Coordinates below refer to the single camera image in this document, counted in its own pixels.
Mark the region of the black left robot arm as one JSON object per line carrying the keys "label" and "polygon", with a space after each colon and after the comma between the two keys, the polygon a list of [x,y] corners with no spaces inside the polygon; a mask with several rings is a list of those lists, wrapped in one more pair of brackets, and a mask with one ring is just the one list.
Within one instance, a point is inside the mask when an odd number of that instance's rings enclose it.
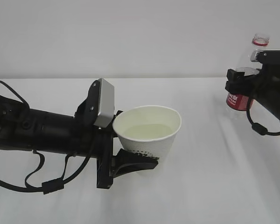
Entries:
{"label": "black left robot arm", "polygon": [[123,149],[113,154],[112,126],[95,126],[99,98],[87,97],[74,116],[31,109],[27,104],[0,96],[0,150],[51,152],[97,160],[97,188],[109,189],[114,178],[158,165],[146,153]]}

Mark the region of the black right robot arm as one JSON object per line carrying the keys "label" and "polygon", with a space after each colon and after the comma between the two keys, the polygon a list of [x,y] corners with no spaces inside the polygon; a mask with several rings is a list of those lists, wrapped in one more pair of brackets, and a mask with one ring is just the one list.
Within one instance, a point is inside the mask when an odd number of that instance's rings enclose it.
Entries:
{"label": "black right robot arm", "polygon": [[236,100],[227,100],[231,108],[244,111],[252,129],[260,135],[280,136],[252,120],[250,108],[255,100],[280,121],[280,64],[263,64],[257,74],[228,69],[225,89]]}

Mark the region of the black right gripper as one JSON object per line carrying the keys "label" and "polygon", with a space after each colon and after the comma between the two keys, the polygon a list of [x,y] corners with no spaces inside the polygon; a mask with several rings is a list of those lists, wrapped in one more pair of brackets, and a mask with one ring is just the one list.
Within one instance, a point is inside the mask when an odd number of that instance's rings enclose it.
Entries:
{"label": "black right gripper", "polygon": [[[259,69],[254,68],[228,69],[225,90],[232,95],[249,96],[258,74]],[[280,110],[280,65],[264,64],[260,77],[262,83],[255,99],[268,110]]]}

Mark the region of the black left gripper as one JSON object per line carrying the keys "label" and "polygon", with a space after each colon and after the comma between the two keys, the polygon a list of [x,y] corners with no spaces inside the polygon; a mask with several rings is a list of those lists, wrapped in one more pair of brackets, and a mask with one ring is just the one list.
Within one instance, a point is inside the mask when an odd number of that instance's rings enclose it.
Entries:
{"label": "black left gripper", "polygon": [[96,186],[99,189],[109,189],[116,177],[156,168],[159,158],[148,155],[148,153],[133,153],[120,149],[117,155],[113,155],[113,138],[117,135],[112,128],[112,123],[122,113],[122,110],[118,110],[116,114],[112,112],[105,127],[101,124],[93,124],[83,129],[79,148],[70,154],[71,156],[83,156],[85,159],[80,167],[69,176],[69,181],[74,180],[84,170],[90,158],[96,159]]}

